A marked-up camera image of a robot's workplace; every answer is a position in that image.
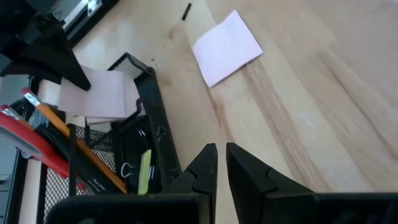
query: pink sticky note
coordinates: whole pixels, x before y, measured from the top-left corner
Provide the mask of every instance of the pink sticky note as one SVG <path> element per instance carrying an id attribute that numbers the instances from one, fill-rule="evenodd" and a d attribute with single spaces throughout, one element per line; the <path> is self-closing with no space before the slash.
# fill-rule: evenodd
<path id="1" fill-rule="evenodd" d="M 237 69 L 262 54 L 237 11 L 209 30 L 193 46 L 201 74 L 213 87 Z"/>

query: paper stack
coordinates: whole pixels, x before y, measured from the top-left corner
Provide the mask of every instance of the paper stack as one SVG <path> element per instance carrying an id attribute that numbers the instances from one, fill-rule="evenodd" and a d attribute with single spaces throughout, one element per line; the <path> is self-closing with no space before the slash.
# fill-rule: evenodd
<path id="1" fill-rule="evenodd" d="M 91 88 L 84 91 L 63 78 L 58 102 L 60 110 L 85 116 L 88 124 L 126 119 L 137 111 L 139 94 L 130 76 L 123 72 L 81 67 Z"/>

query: wood grain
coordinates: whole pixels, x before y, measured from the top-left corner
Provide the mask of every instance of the wood grain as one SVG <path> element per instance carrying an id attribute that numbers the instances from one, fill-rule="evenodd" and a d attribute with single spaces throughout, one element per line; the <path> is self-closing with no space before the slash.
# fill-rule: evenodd
<path id="1" fill-rule="evenodd" d="M 208 89 L 191 48 L 232 10 L 264 54 Z M 182 167 L 217 144 L 218 223 L 237 222 L 228 141 L 318 192 L 398 190 L 396 1 L 121 0 L 74 51 L 155 68 Z"/>

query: desk organizer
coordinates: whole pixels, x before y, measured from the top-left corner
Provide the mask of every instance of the desk organizer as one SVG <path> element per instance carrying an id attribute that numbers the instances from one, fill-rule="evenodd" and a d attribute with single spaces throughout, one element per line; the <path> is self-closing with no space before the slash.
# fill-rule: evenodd
<path id="1" fill-rule="evenodd" d="M 148 193 L 160 193 L 181 174 L 181 168 L 155 71 L 128 53 L 108 70 L 125 72 L 134 79 L 140 94 L 140 99 L 132 102 L 137 104 L 137 112 L 121 122 L 92 124 L 85 128 L 71 125 L 71 133 L 75 133 L 71 139 L 83 140 L 124 181 L 128 194 L 137 193 L 141 155 L 151 149 L 152 175 Z M 96 194 L 74 175 L 78 171 L 75 170 L 73 158 L 69 179 L 63 179 L 51 169 L 42 167 L 37 223 L 45 223 L 48 211 L 64 198 Z"/>

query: light wood surface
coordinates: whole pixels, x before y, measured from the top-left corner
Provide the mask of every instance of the light wood surface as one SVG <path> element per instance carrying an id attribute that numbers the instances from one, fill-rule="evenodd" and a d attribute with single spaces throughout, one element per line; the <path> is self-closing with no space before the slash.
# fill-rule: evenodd
<path id="1" fill-rule="evenodd" d="M 317 192 L 398 190 L 398 2 L 121 0 L 75 47 L 155 68 L 182 168 L 217 143 L 218 223 L 236 223 L 225 143 Z M 237 10 L 264 54 L 208 89 L 192 46 Z"/>

